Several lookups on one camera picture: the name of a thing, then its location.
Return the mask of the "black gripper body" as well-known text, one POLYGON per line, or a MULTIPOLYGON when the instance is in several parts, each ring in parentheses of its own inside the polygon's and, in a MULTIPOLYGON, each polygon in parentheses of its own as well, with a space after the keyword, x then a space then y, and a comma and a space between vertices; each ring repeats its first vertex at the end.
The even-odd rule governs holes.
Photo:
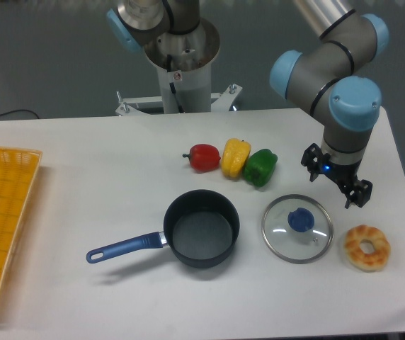
POLYGON ((324 155, 322 174, 333 181, 339 188, 354 188, 360 183, 357 172, 361 161, 352 164, 337 164, 330 155, 324 155))

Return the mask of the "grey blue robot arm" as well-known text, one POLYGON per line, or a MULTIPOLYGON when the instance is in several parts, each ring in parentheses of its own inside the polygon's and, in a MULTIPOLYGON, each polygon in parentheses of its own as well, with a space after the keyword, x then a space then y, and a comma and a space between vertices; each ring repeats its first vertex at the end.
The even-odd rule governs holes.
MULTIPOLYGON (((308 55, 290 50, 273 64, 270 87, 324 126, 321 144, 308 147, 301 163, 312 179, 325 175, 346 197, 364 206, 372 184, 358 168, 382 105, 375 82, 356 72, 389 42, 385 22, 359 15, 347 1, 296 1, 318 35, 308 55)), ((217 29, 200 15, 198 1, 120 1, 107 12, 120 44, 144 51, 155 67, 166 113, 208 112, 211 66, 220 49, 217 29)))

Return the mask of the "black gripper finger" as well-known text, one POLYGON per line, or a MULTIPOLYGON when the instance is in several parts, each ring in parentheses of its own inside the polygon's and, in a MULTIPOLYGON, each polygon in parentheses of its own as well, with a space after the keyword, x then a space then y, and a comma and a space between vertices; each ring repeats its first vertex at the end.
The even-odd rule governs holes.
POLYGON ((367 180, 354 180, 342 186, 342 193, 346 197, 345 209, 355 205, 362 208, 370 200, 372 194, 372 183, 367 180))
POLYGON ((313 143, 305 149, 302 155, 301 165, 307 168, 310 182, 315 181, 319 174, 323 174, 324 154, 317 144, 313 143))

